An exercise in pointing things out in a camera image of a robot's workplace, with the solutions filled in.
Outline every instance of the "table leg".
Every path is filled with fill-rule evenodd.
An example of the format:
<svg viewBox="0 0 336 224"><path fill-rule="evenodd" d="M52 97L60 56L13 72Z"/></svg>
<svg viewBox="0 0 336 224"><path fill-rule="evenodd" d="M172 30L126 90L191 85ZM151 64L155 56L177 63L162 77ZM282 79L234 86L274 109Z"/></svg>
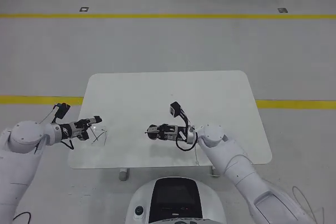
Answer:
<svg viewBox="0 0 336 224"><path fill-rule="evenodd" d="M129 169L128 168L122 168L119 169L119 180L120 181L126 181L129 177Z"/></svg>
<svg viewBox="0 0 336 224"><path fill-rule="evenodd" d="M210 168L210 170L209 170L210 176L212 176L214 178L220 177L220 175L218 174L218 172L217 172L217 170L215 169L214 166L210 166L209 168Z"/></svg>

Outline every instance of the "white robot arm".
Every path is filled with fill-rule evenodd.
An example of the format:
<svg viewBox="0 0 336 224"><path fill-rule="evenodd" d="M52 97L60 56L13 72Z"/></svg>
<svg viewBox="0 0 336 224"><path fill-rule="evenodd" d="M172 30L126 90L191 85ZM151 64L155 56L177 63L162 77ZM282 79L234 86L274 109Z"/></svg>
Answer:
<svg viewBox="0 0 336 224"><path fill-rule="evenodd" d="M245 151L221 127L207 125L197 133L199 146L245 198L255 223L315 223L284 191L261 179Z"/></svg>
<svg viewBox="0 0 336 224"><path fill-rule="evenodd" d="M69 124L41 125L37 122L25 121L2 132L0 135L0 224L12 223L16 207L35 176L45 146L74 137L86 140L88 139L87 129L101 121L99 116Z"/></svg>
<svg viewBox="0 0 336 224"><path fill-rule="evenodd" d="M193 149L198 143L216 170L229 178L245 198L255 223L315 223L287 193L261 179L246 152L234 139L229 139L220 126L206 125L196 130L177 102L171 104L170 113L173 117L180 116L185 126L151 125L146 132L148 137L175 141L183 151ZM179 147L179 141L192 146L183 149Z"/></svg>

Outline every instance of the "black screen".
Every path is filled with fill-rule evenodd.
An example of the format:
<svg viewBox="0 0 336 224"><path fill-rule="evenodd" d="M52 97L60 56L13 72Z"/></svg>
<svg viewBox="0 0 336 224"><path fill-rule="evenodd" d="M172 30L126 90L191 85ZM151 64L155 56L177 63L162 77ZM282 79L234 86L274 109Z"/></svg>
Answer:
<svg viewBox="0 0 336 224"><path fill-rule="evenodd" d="M157 204L194 204L193 195L184 185L162 186L157 191Z"/></svg>

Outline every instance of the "black cable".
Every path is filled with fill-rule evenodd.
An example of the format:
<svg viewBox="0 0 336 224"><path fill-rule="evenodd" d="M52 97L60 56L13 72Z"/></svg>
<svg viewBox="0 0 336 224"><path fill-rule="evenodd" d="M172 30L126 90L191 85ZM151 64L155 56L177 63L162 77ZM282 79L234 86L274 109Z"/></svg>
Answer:
<svg viewBox="0 0 336 224"><path fill-rule="evenodd" d="M17 216L15 216L15 218L13 219L13 221L14 221L17 217L21 216L22 214L29 214L29 220L28 220L27 224L30 224L30 222L31 222L31 213L30 213L30 212L22 212L22 213L18 214Z"/></svg>
<svg viewBox="0 0 336 224"><path fill-rule="evenodd" d="M91 144L93 144L94 142L96 142L96 140L98 141L99 140L99 137L101 136L101 135L103 135L104 133L106 133L107 131L105 130L105 131L103 131L101 134L99 134L99 136L98 137L96 137L96 139L91 143Z"/></svg>
<svg viewBox="0 0 336 224"><path fill-rule="evenodd" d="M178 149L180 149L180 150L182 150L182 151L184 151L184 152L187 152L187 151L192 150L192 149L195 147L195 145L197 144L197 142L198 142L198 133L197 133L197 132L195 133L195 142L193 143L193 145L192 145L190 148L187 148L187 149L181 148L181 147L178 145L178 135L177 135L177 137L175 138L175 145L178 147Z"/></svg>
<svg viewBox="0 0 336 224"><path fill-rule="evenodd" d="M67 146L70 150L73 150L73 149L74 149L74 146L73 146L73 144L72 144L71 139L69 140L69 142L70 142L71 146L69 146L67 143L65 143L65 142L63 142L63 141L60 141L60 143L62 143L62 144L64 144L65 146Z"/></svg>

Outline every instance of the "cable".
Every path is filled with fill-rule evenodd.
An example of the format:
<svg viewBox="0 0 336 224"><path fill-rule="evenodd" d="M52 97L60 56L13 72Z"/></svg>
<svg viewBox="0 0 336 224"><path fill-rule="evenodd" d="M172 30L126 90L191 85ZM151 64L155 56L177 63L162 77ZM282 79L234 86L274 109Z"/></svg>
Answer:
<svg viewBox="0 0 336 224"><path fill-rule="evenodd" d="M70 142L71 146L69 146L67 143L65 143L65 142L63 142L63 141L60 141L60 143L62 143L62 144L64 144L65 146L67 146L70 150L73 150L73 149L74 149L74 146L73 146L73 144L72 144L71 139L69 140L69 142Z"/></svg>
<svg viewBox="0 0 336 224"><path fill-rule="evenodd" d="M29 215L29 220L28 220L27 224L30 224L30 222L31 222L31 213L30 212L22 212L22 213L18 214L17 216L15 216L15 218L13 219L13 221L16 218L18 218L19 216L23 215L23 214L28 214Z"/></svg>
<svg viewBox="0 0 336 224"><path fill-rule="evenodd" d="M91 144L93 144L94 142L96 142L96 140L98 141L98 140L99 140L99 137L100 137L101 135L103 135L104 133L107 133L107 131L104 130L101 134L99 134L99 135L96 137L96 139L95 139Z"/></svg>
<svg viewBox="0 0 336 224"><path fill-rule="evenodd" d="M312 217L314 218L315 223L319 224L318 221L317 221L317 219L316 219L315 212L312 210L309 201L306 199L306 197L303 194L303 192L297 186L293 186L292 187L292 194L295 197L295 200L298 202L298 204L301 206L301 208L307 213L307 211L302 207L301 203L297 200L295 192L293 191L294 189L297 189L300 192L300 194L303 196L304 200L306 201L307 205L309 206L309 209L311 211L311 214L312 214ZM324 207L322 207L322 210L323 210L323 224L325 224L325 209L324 209Z"/></svg>
<svg viewBox="0 0 336 224"><path fill-rule="evenodd" d="M42 121L40 121L39 124L41 124L42 122L44 122L44 120L46 120L46 118L47 118L48 116L50 116L50 114L52 113L52 111L54 111L55 107L56 107L56 105L52 108L52 110L49 112L49 114L48 114Z"/></svg>
<svg viewBox="0 0 336 224"><path fill-rule="evenodd" d="M190 148L188 148L188 149L184 149L184 148L181 148L181 147L178 145L178 135L177 135L177 137L175 138L175 145L178 147L178 149L180 149L180 150L182 150L182 151L184 151L184 152L187 152L187 151L192 150L192 149L195 147L195 145L197 144L197 141L198 141L198 133L196 132L196 133L195 133L195 141L194 141L193 145L192 145Z"/></svg>

